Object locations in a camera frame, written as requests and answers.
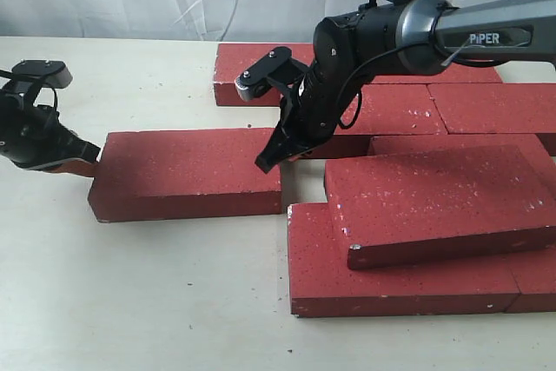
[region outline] table surface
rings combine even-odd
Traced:
[[[0,38],[0,68],[64,60],[62,121],[109,131],[274,126],[218,108],[216,43]],[[507,82],[556,82],[510,63]],[[50,100],[48,93],[42,99]],[[323,162],[287,165],[286,202],[324,202]],[[90,180],[0,161],[0,369],[556,369],[556,314],[299,319],[288,310],[284,215],[100,224]]]

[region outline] white table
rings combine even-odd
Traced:
[[[64,60],[74,82],[59,91],[63,123],[99,145],[113,130],[278,117],[215,106],[215,43],[0,38],[0,51],[7,70]],[[500,74],[556,82],[550,64]],[[322,168],[287,167],[288,200],[324,202]],[[556,314],[293,317],[284,215],[99,224],[90,180],[7,160],[0,178],[2,371],[556,369]]]

